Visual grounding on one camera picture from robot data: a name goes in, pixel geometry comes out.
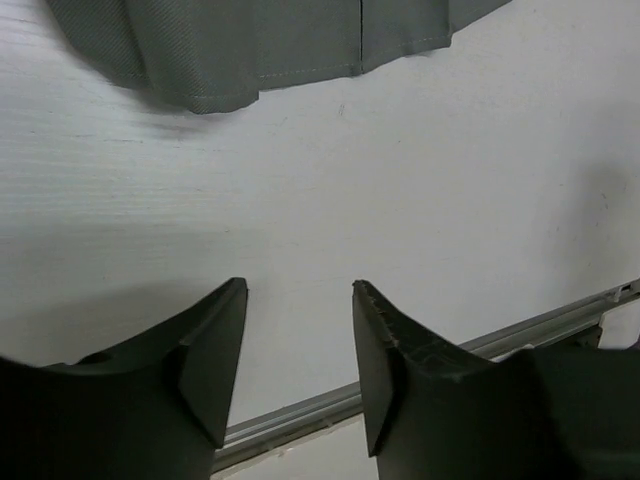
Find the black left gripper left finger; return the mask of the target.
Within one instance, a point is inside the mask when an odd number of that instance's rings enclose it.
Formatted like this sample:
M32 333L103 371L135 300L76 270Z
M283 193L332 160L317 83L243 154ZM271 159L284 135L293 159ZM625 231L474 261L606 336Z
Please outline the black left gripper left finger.
M1 362L5 479L207 479L224 443L248 287L75 364Z

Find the grey pleated skirt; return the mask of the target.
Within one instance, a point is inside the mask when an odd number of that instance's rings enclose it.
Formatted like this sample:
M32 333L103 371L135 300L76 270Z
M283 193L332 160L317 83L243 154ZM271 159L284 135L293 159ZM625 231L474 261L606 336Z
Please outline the grey pleated skirt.
M68 43L110 80L196 114L264 90L355 77L450 46L496 0L53 1Z

